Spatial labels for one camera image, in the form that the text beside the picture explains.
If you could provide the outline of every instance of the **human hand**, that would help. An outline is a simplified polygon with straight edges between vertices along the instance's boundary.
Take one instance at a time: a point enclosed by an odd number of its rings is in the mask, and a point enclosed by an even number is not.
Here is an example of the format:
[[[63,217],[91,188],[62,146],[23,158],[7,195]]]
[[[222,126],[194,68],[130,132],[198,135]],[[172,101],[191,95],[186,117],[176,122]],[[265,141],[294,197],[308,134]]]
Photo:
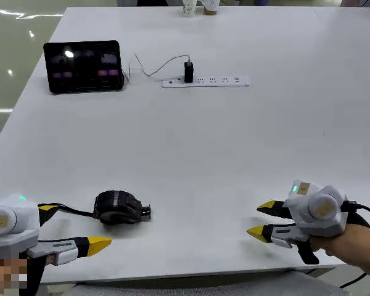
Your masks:
[[[49,255],[46,264],[53,262],[55,262],[55,255]],[[27,274],[27,259],[0,260],[0,294],[3,294],[4,289],[14,288],[14,282],[26,281],[26,277],[22,279],[19,274]]]
[[[343,234],[335,237],[310,237],[314,251],[326,250],[345,263],[360,267],[370,275],[370,229],[356,224],[348,224]]]

